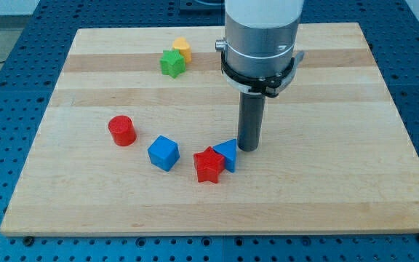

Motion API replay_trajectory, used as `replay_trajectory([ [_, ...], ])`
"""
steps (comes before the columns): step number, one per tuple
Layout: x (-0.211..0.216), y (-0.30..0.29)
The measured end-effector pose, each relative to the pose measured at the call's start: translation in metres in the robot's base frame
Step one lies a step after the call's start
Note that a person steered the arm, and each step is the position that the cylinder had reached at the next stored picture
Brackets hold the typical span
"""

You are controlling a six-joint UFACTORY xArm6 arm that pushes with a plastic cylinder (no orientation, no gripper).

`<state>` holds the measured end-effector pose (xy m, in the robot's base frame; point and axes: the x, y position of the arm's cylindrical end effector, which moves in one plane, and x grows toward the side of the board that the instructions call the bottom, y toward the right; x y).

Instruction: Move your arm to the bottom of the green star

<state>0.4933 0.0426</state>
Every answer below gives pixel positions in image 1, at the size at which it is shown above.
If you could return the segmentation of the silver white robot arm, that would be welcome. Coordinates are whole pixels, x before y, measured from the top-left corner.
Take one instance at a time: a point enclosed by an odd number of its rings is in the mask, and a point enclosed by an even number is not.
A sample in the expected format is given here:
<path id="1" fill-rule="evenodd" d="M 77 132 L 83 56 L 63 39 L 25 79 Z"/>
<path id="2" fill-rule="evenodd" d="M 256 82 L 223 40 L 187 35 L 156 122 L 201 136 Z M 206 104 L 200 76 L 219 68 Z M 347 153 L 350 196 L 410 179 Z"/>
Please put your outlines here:
<path id="1" fill-rule="evenodd" d="M 215 42 L 227 82 L 247 95 L 275 98 L 295 76 L 304 0 L 225 0 L 225 35 Z"/>

